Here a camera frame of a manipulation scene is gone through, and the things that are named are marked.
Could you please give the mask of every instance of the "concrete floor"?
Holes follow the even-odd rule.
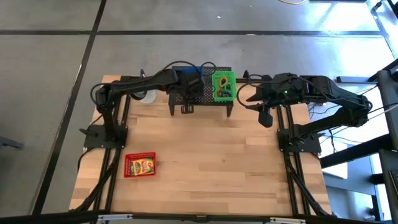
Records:
[[[91,30],[100,0],[3,0],[1,29]],[[378,30],[363,2],[277,0],[108,1],[100,30]],[[87,44],[85,35],[0,35],[0,135],[25,143],[0,150],[0,217],[26,215]],[[393,60],[382,37],[97,36],[44,212],[67,211],[90,88],[103,75],[152,74],[173,60],[213,61],[238,74],[370,76]]]

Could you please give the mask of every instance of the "yellow object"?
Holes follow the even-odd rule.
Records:
[[[305,2],[305,0],[301,0],[299,2],[289,2],[289,1],[285,1],[285,0],[279,0],[279,1],[286,3],[286,4],[301,4],[301,3]]]
[[[132,167],[134,169],[134,175],[146,175],[155,172],[154,160],[149,158],[133,160]]]
[[[220,78],[220,87],[224,88],[226,84],[228,83],[228,79],[226,77]]]

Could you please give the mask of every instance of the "blue object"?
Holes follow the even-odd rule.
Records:
[[[201,67],[197,67],[197,69],[200,72],[200,75],[203,76],[203,69]],[[186,73],[186,74],[197,72],[197,70],[195,68],[180,68],[179,71]]]

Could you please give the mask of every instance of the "black table leg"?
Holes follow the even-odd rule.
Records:
[[[174,106],[175,106],[175,93],[170,93],[169,96],[169,109],[170,109],[170,114],[174,116]]]
[[[226,107],[226,116],[227,116],[227,118],[229,118],[229,116],[231,116],[231,112],[232,112],[232,108],[233,107],[234,107],[234,105]]]

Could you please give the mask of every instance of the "metal bracket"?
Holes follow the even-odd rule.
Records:
[[[186,104],[181,106],[181,114],[190,114],[193,112],[194,112],[193,105]]]
[[[206,223],[206,222],[208,222],[207,215],[197,215],[197,223]]]
[[[321,147],[319,145],[318,134],[309,135],[303,139],[302,142],[292,144],[289,140],[288,129],[278,129],[278,142],[279,149],[282,152],[315,152],[321,153]]]
[[[283,223],[283,224],[305,224],[305,220],[299,220],[294,218],[275,218],[271,217],[272,223]]]
[[[132,214],[98,215],[98,221],[132,219]]]
[[[116,131],[119,132],[117,141],[106,141],[105,126],[91,125],[90,132],[95,135],[86,135],[84,147],[87,148],[109,148],[109,149],[123,149],[126,145],[127,131],[129,127],[118,126]]]

